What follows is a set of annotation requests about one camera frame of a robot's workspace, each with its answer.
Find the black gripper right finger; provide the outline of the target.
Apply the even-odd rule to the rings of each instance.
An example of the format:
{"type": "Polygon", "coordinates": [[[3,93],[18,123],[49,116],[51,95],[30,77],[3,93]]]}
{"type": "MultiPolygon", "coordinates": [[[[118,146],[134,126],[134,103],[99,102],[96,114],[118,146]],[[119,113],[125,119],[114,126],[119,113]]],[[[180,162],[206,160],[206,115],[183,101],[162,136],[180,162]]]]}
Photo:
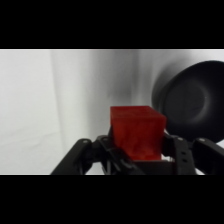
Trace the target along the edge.
{"type": "Polygon", "coordinates": [[[175,175],[224,175],[224,148],[206,138],[192,142],[183,137],[164,134],[162,154],[171,157],[175,175]]]}

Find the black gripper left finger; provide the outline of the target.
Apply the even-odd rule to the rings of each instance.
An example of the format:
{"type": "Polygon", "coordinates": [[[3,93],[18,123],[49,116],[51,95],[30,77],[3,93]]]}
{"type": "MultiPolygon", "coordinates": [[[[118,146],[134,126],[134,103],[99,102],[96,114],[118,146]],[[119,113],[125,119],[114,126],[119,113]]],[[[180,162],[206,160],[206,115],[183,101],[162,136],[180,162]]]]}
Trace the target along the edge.
{"type": "Polygon", "coordinates": [[[109,136],[99,136],[94,142],[78,140],[54,168],[52,175],[86,175],[95,163],[101,164],[105,175],[144,175],[109,136]]]}

